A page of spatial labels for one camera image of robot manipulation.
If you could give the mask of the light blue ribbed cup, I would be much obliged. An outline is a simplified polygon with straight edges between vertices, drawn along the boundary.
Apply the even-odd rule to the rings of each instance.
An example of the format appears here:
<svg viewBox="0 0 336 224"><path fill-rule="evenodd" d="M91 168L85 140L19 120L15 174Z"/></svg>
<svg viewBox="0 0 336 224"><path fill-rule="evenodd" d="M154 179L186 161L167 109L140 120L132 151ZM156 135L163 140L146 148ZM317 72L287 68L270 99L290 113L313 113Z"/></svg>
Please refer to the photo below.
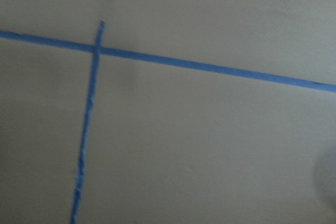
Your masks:
<svg viewBox="0 0 336 224"><path fill-rule="evenodd" d="M335 148L324 150L317 157L312 175L318 198L331 211L335 223Z"/></svg>

